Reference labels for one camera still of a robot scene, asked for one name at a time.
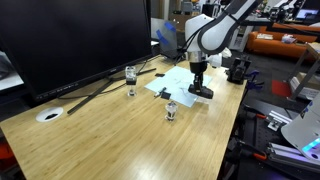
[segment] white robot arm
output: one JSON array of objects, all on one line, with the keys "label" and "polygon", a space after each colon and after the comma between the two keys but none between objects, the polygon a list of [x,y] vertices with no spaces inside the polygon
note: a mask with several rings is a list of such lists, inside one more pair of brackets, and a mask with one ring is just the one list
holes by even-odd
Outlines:
[{"label": "white robot arm", "polygon": [[195,74],[189,92],[211,99],[213,91],[202,86],[203,72],[207,69],[204,54],[222,52],[228,45],[234,30],[245,20],[262,0],[233,0],[216,19],[199,15],[186,22],[185,37],[190,70]]}]

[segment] black cable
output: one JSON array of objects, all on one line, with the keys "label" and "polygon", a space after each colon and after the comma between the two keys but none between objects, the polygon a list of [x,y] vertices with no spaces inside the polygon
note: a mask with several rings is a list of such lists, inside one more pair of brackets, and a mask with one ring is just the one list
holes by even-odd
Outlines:
[{"label": "black cable", "polygon": [[182,56],[183,53],[185,53],[187,51],[187,49],[189,48],[189,46],[191,45],[193,39],[196,37],[196,35],[205,27],[207,26],[209,23],[215,21],[216,19],[211,20],[210,22],[208,22],[207,24],[203,25],[202,27],[200,27],[199,29],[197,29],[194,33],[191,34],[191,36],[186,40],[186,42],[182,45],[180,52],[178,53],[177,57],[175,58],[175,63],[174,65],[176,65],[177,63],[179,63],[179,57]]},{"label": "black cable", "polygon": [[[143,74],[145,74],[145,73],[149,73],[149,72],[154,71],[154,70],[155,70],[155,68],[149,69],[149,70],[145,70],[145,71],[142,71],[142,72],[139,72],[139,73],[138,73],[138,76],[139,76],[139,75],[143,75]],[[122,77],[121,77],[121,79],[120,79],[120,78],[114,78],[114,79],[111,79],[111,80],[112,80],[113,82],[115,82],[115,81],[120,81],[120,80],[124,80],[124,79],[125,79],[125,78],[122,79]],[[108,90],[108,91],[101,92],[99,95],[101,95],[101,94],[107,94],[107,93],[116,91],[116,90],[124,87],[125,85],[126,85],[126,83],[121,84],[121,85],[119,85],[118,87],[115,87],[115,88],[110,89],[110,90]],[[73,96],[73,97],[64,97],[64,98],[63,98],[63,97],[57,97],[57,99],[68,100],[68,99],[78,99],[78,98],[90,97],[90,96],[92,96],[92,95],[91,95],[91,94],[87,94],[87,95],[80,95],[80,96]]]},{"label": "black cable", "polygon": [[69,111],[67,111],[68,114],[73,114],[75,113],[77,110],[79,110],[81,107],[83,107],[84,105],[86,105],[88,102],[90,102],[93,98],[95,98],[96,96],[98,96],[104,89],[106,89],[107,87],[109,87],[111,84],[113,83],[112,80],[109,80],[109,82],[105,83],[103,86],[99,87],[96,91],[94,91],[90,96],[86,97],[85,99],[83,99],[82,101],[80,101],[80,103],[78,103],[77,105],[75,105],[73,108],[71,108]]},{"label": "black cable", "polygon": [[289,113],[288,109],[284,108],[284,111],[286,111],[286,113],[287,113],[288,117],[289,117],[290,119],[292,119],[292,116],[290,115],[290,113]]},{"label": "black cable", "polygon": [[295,27],[292,27],[292,26],[289,26],[289,25],[284,25],[284,24],[279,24],[279,25],[282,25],[282,26],[285,26],[285,27],[288,27],[288,28],[290,28],[290,29],[294,29],[294,30],[297,30],[297,31],[301,31],[301,32],[304,32],[304,33],[306,33],[306,34],[312,34],[312,35],[320,36],[320,33],[305,31],[305,30],[301,30],[301,29],[298,29],[298,28],[295,28]]},{"label": "black cable", "polygon": [[139,74],[141,72],[141,70],[146,66],[147,62],[148,62],[147,60],[144,61],[142,67],[140,68],[140,70],[138,71],[137,74]]},{"label": "black cable", "polygon": [[150,62],[150,61],[153,61],[153,60],[157,59],[158,57],[159,57],[159,55],[154,56],[154,57],[152,57],[152,58],[150,58],[150,59],[147,59],[146,61],[147,61],[147,62]]}]

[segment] wooden desk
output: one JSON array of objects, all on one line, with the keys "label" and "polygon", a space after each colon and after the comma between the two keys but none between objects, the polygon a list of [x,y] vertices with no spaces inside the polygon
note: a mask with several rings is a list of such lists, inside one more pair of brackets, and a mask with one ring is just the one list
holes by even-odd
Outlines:
[{"label": "wooden desk", "polygon": [[[188,62],[178,66],[188,68]],[[168,122],[165,104],[144,88],[172,63],[147,63],[154,73],[138,77],[137,96],[127,88],[100,95],[75,114],[81,99],[53,100],[2,122],[1,128],[27,179],[216,179],[245,85],[228,82],[224,68],[208,68],[212,100],[192,108],[178,104],[177,119]],[[67,96],[92,92],[104,81]],[[39,123],[45,108],[62,106],[64,114]]]}]

